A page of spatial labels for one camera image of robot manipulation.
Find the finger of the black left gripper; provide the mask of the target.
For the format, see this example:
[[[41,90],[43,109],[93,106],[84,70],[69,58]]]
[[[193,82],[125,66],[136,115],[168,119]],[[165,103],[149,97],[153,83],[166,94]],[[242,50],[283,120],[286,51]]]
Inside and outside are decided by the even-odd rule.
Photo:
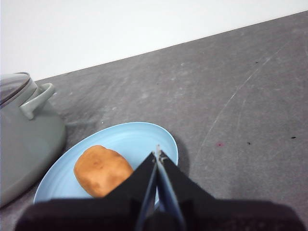
[[[150,153],[132,175],[102,198],[52,199],[31,205],[17,231],[133,231],[154,206],[156,158]]]

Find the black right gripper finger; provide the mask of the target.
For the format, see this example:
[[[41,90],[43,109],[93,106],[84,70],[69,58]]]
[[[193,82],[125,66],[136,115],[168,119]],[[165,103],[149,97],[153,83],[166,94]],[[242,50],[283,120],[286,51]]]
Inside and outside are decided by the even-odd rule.
[[[289,206],[260,200],[216,199],[162,151],[157,154],[160,206],[185,231],[299,231]]]

